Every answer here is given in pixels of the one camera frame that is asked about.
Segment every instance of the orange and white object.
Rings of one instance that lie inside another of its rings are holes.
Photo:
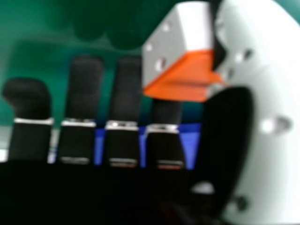
[[[179,3],[142,47],[144,94],[159,99],[205,101],[212,83],[213,31],[207,2]]]

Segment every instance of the robotic hand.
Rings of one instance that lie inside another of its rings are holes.
[[[146,95],[204,102],[195,187],[231,224],[300,223],[299,40],[274,1],[212,0],[177,4],[143,46]]]

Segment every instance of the green background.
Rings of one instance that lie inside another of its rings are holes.
[[[0,87],[12,77],[44,81],[52,95],[56,125],[64,114],[70,60],[92,54],[105,62],[98,124],[104,125],[116,61],[140,55],[140,47],[178,0],[0,0]],[[278,0],[300,21],[300,0]],[[141,124],[149,122],[144,97]],[[202,106],[185,103],[183,122],[199,122]],[[0,99],[0,126],[13,112]]]

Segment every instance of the white plastic casing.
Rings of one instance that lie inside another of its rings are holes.
[[[217,36],[219,66],[231,87],[248,87],[255,112],[246,163],[232,197],[244,210],[222,218],[237,225],[300,224],[300,27],[272,0],[224,0]]]
[[[143,86],[156,80],[186,52],[211,49],[209,3],[176,4],[142,47]]]

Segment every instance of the orange plastic part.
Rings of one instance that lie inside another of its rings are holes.
[[[172,67],[144,88],[151,98],[203,102],[212,83],[222,83],[212,71],[213,51],[186,53]]]

